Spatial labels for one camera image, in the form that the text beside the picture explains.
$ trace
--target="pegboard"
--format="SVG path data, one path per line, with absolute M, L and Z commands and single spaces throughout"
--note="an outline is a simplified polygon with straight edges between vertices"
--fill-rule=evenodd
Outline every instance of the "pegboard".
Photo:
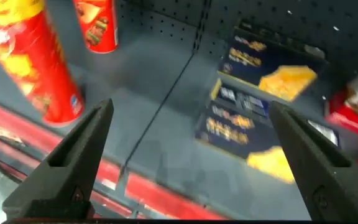
M 189 49 L 193 48 L 196 35 L 195 26 L 142 8 L 140 1 L 118 0 L 116 7 L 117 19 L 121 26 L 119 29 L 125 29 L 126 26 L 136 27 L 139 31 L 153 33 L 158 35 L 158 38 L 176 42 Z
M 239 18 L 315 45 L 327 59 L 358 74 L 358 1 L 343 0 L 211 0 L 201 51 L 221 54 Z
M 204 8 L 204 0 L 142 0 L 141 4 L 148 10 L 192 26 L 198 26 Z

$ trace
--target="pringles can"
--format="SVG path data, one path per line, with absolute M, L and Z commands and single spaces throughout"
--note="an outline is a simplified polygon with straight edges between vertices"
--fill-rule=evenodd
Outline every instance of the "pringles can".
M 73 0 L 85 44 L 90 51 L 110 53 L 117 48 L 114 0 Z
M 63 125 L 84 110 L 44 0 L 0 1 L 0 64 L 46 123 Z

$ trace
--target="red cylindrical can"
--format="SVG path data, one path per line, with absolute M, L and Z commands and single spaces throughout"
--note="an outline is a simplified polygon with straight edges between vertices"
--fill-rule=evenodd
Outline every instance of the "red cylindrical can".
M 0 1 L 0 64 L 46 122 L 62 125 L 83 112 L 44 0 Z
M 87 48 L 110 53 L 117 48 L 115 0 L 73 0 Z

